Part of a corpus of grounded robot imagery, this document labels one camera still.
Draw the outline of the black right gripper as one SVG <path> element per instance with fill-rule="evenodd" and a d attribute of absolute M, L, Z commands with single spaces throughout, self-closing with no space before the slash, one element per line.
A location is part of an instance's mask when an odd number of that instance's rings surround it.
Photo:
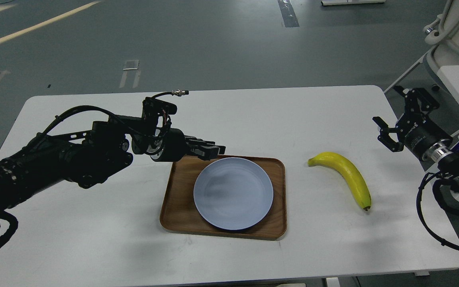
<path fill-rule="evenodd" d="M 403 97 L 403 113 L 395 128 L 390 128 L 379 116 L 372 118 L 379 128 L 379 142 L 391 152 L 401 152 L 405 146 L 419 161 L 431 158 L 428 150 L 432 146 L 448 146 L 453 142 L 452 137 L 428 117 L 439 109 L 440 103 L 426 89 L 395 85 L 393 90 Z M 390 137 L 391 133 L 397 134 L 398 142 Z"/>

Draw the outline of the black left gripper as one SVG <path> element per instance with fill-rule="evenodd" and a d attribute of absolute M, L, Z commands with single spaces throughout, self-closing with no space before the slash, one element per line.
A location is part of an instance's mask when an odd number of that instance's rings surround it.
<path fill-rule="evenodd" d="M 213 141 L 205 141 L 194 136 L 185 136 L 180 129 L 171 128 L 162 140 L 160 151 L 151 155 L 155 162 L 176 162 L 187 154 L 190 147 L 190 155 L 200 160 L 209 161 L 224 155 L 226 146 L 216 145 Z"/>

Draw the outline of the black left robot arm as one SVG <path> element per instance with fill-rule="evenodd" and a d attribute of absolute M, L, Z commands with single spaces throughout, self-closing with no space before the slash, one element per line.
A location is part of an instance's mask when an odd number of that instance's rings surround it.
<path fill-rule="evenodd" d="M 223 145 L 172 127 L 177 106 L 160 99 L 166 95 L 146 97 L 139 117 L 75 106 L 56 116 L 17 153 L 0 160 L 0 248 L 18 229 L 17 218 L 7 210 L 61 181 L 89 189 L 130 166 L 134 155 L 148 155 L 155 162 L 177 162 L 184 156 L 209 161 L 223 155 Z M 94 121 L 86 131 L 49 135 L 64 120 L 88 111 L 101 112 L 108 119 Z"/>

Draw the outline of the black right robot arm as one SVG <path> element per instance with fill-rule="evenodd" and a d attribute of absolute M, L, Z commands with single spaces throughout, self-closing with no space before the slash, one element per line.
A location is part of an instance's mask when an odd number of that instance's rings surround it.
<path fill-rule="evenodd" d="M 433 122 L 429 114 L 439 108 L 439 102 L 424 88 L 393 86 L 403 97 L 404 111 L 393 127 L 378 116 L 372 120 L 378 125 L 378 141 L 392 152 L 408 149 L 419 162 L 433 161 L 438 171 L 427 172 L 418 187 L 416 211 L 428 234 L 442 246 L 459 251 L 454 244 L 433 232 L 422 213 L 422 196 L 426 185 L 432 182 L 432 194 L 439 207 L 459 216 L 459 145 L 450 147 L 452 137 Z"/>

